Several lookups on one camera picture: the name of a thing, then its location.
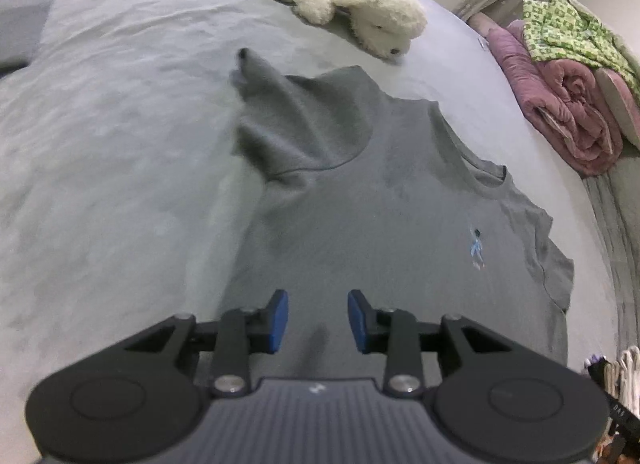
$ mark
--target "gray bedsheet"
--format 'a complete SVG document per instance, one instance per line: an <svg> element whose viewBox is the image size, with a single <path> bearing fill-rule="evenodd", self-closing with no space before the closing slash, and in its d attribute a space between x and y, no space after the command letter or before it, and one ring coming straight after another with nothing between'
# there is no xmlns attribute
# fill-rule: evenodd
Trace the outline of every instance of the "gray bedsheet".
<svg viewBox="0 0 640 464"><path fill-rule="evenodd" d="M575 261L570 365L615 352L580 178L478 35L421 2L427 29L392 64L344 22L315 28L272 0L55 0L31 65L0 81L0 462L36 455L22 409L40 378L176 311L216 315L262 190L233 150L242 47L303 76L357 64L392 96L439 101L466 145L554 217L551 238Z"/></svg>

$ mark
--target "folded blanket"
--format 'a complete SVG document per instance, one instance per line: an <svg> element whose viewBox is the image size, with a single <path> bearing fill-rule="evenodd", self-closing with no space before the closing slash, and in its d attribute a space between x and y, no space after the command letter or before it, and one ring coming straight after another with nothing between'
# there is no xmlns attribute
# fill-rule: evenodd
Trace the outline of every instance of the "folded blanket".
<svg viewBox="0 0 640 464"><path fill-rule="evenodd" d="M507 26L507 31L523 45L524 27L522 20ZM558 123L571 154L576 159L592 161L604 151L612 155L613 161L618 159L622 151L620 127L591 69L569 59L534 64L574 117L575 121Z"/></svg>
<svg viewBox="0 0 640 464"><path fill-rule="evenodd" d="M640 81L616 49L615 35L595 15L567 0L523 2L524 40L535 62L568 58L589 67L608 67L625 80L640 102Z"/></svg>
<svg viewBox="0 0 640 464"><path fill-rule="evenodd" d="M575 66L572 66L573 70L567 65L549 66L543 70L560 93L557 94L549 87L524 45L509 31L492 29L486 39L507 76L522 113L562 159L584 175L607 171L620 155L622 139L610 112L605 117L593 104L592 94L594 88L597 90L595 80L593 83L585 81L578 76L580 69Z"/></svg>
<svg viewBox="0 0 640 464"><path fill-rule="evenodd" d="M571 6L576 8L578 13L581 16L587 16L590 19L598 19L596 15L585 5L583 5L578 0L568 0ZM618 50L618 52L626 58L629 63L629 67L631 67L631 71L635 73L636 78L640 80L640 61L636 56L636 53L627 45L625 39L620 35L613 35L613 46Z"/></svg>

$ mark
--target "pink blanket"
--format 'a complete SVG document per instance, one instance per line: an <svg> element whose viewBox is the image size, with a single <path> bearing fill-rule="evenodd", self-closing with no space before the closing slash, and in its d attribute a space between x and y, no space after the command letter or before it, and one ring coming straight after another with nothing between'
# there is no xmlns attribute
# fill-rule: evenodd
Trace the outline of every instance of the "pink blanket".
<svg viewBox="0 0 640 464"><path fill-rule="evenodd" d="M517 35L514 24L509 29ZM524 45L502 28L486 39L522 113L562 159L584 175L607 171L620 156L622 137L591 70L573 60L534 64Z"/></svg>

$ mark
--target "green patterned cloth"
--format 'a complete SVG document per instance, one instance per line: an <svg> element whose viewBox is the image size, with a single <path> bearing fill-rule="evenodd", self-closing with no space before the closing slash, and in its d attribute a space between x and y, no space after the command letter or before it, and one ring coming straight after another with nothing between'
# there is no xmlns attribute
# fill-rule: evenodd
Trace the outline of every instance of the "green patterned cloth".
<svg viewBox="0 0 640 464"><path fill-rule="evenodd" d="M608 67L622 76L640 103L638 73L616 48L616 35L593 13L567 0L525 0L523 10L524 40L535 62L569 58Z"/></svg>

